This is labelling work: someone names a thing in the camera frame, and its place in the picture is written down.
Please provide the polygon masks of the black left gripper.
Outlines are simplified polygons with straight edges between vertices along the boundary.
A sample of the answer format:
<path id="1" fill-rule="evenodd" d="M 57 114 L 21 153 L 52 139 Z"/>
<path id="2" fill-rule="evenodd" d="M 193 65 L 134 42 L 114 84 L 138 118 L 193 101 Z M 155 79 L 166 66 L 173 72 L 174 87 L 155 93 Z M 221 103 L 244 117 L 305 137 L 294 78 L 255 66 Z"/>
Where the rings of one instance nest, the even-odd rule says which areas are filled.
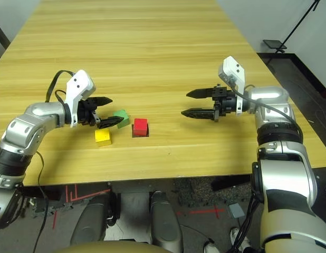
<path id="1" fill-rule="evenodd" d="M 98 129 L 109 128 L 115 126 L 124 120 L 121 116 L 111 116 L 107 119 L 102 119 L 97 116 L 96 109 L 99 106 L 104 106 L 112 103 L 112 100 L 107 97 L 92 97 L 87 100 L 81 100 L 78 103 L 78 123 L 82 125 L 97 126 Z"/>

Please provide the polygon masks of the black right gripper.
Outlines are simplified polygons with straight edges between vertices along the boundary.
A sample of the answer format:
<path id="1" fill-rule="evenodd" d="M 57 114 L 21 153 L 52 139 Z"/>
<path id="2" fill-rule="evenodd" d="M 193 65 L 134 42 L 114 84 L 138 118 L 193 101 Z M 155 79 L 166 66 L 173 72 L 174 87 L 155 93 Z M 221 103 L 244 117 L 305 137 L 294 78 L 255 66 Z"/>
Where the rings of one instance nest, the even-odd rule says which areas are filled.
<path id="1" fill-rule="evenodd" d="M 188 118 L 218 122 L 219 118 L 227 113 L 236 112 L 236 94 L 219 84 L 214 88 L 192 90 L 186 96 L 195 99 L 212 98 L 214 102 L 213 109 L 191 108 L 181 111 L 181 114 Z"/>

